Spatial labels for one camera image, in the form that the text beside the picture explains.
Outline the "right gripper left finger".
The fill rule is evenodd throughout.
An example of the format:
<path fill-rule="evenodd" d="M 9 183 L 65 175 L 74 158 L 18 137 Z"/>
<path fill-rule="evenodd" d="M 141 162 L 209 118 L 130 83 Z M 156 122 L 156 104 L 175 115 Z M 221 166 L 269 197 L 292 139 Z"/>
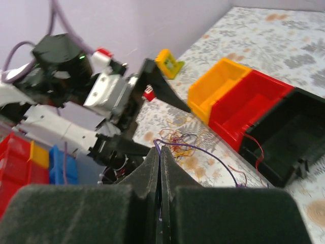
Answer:
<path fill-rule="evenodd" d="M 1 220 L 1 243 L 155 243 L 158 155 L 116 185 L 28 185 Z"/>

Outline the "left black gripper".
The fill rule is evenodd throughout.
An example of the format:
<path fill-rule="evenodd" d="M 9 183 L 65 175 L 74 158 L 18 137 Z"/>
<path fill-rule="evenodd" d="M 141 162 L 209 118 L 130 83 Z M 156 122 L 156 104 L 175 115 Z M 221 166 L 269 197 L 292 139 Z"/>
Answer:
<path fill-rule="evenodd" d="M 191 113 L 152 59 L 144 60 L 138 76 L 125 77 L 126 65 L 114 59 L 94 74 L 86 52 L 67 34 L 45 35 L 32 54 L 36 67 L 20 83 L 20 89 L 35 104 L 23 116 L 22 126 L 52 135 L 87 153 L 96 163 L 106 166 L 105 178 L 126 177 L 150 151 L 132 140 L 147 85 L 152 86 L 157 99 Z M 118 134 L 109 137 L 86 130 L 46 109 L 48 105 L 62 108 L 67 102 L 102 116 L 104 123 L 118 129 Z"/>

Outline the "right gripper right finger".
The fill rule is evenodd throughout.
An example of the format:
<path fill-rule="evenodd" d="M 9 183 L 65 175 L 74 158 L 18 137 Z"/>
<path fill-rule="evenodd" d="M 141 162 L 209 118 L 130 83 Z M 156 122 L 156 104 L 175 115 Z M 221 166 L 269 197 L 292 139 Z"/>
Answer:
<path fill-rule="evenodd" d="M 311 243 L 293 197 L 277 188 L 205 188 L 160 154 L 165 243 Z"/>

